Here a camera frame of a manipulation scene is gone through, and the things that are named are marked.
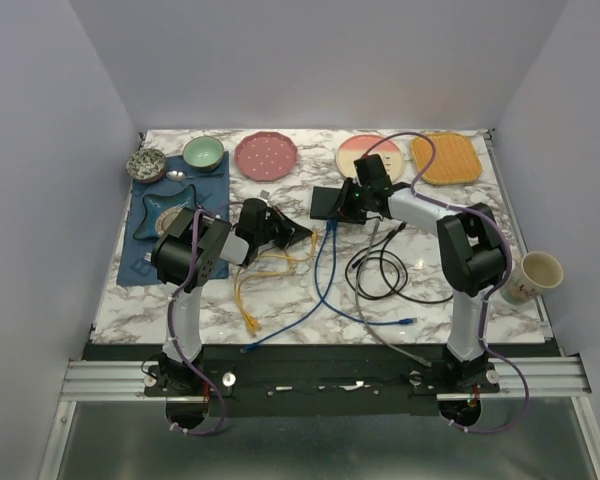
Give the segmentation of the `black network switch box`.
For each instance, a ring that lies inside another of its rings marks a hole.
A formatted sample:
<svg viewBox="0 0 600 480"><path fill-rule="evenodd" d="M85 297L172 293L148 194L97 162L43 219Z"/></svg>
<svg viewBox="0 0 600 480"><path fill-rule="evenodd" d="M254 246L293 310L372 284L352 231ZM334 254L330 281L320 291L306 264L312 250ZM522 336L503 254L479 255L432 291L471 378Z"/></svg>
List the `black network switch box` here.
<svg viewBox="0 0 600 480"><path fill-rule="evenodd" d="M329 218L329 211L339 190L332 187L314 187L311 194L309 217L312 220L333 220Z"/></svg>

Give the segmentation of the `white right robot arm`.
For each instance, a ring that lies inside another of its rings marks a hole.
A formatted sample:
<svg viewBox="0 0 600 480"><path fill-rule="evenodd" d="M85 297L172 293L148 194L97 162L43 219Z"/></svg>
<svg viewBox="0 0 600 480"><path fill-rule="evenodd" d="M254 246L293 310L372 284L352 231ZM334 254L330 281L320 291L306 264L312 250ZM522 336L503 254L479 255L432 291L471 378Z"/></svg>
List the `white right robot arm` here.
<svg viewBox="0 0 600 480"><path fill-rule="evenodd" d="M354 167L356 177L345 181L338 198L339 214L360 217L378 213L438 240L443 275L453 289L446 348L454 357L441 365L440 379L447 389L463 391L476 380L471 361L485 352L489 297L511 272L506 237L487 205L451 205L419 193L409 184L394 184L377 154L356 160Z"/></svg>

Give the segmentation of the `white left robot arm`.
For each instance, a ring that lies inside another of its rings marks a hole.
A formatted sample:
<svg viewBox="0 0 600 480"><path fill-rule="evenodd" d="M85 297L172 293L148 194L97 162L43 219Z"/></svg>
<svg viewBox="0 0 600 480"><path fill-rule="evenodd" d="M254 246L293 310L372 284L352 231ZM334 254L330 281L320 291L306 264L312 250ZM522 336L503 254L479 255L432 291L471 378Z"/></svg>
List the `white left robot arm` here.
<svg viewBox="0 0 600 480"><path fill-rule="evenodd" d="M201 296L216 264L248 267L270 247L284 251L312 236L264 194L241 203L236 224L200 205L181 210L151 253L158 279L174 287L167 304L163 353L175 361L167 382L177 393L189 395L201 385L202 372L191 362L202 351Z"/></svg>

